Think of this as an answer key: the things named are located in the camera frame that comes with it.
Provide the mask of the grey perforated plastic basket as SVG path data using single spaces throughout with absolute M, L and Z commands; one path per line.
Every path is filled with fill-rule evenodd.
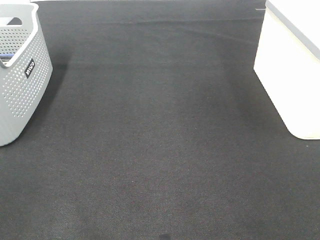
M 0 2 L 2 18 L 20 24 L 0 27 L 0 144 L 8 145 L 24 130 L 50 81 L 53 66 L 38 17 L 39 6 L 29 0 Z

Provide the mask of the blue item in grey basket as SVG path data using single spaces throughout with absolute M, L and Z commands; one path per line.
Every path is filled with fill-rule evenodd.
M 4 62 L 8 62 L 14 56 L 13 53 L 1 53 L 0 60 Z

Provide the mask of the white plastic basket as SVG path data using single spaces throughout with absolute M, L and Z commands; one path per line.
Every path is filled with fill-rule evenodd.
M 288 131 L 320 138 L 320 2 L 268 0 L 253 69 Z

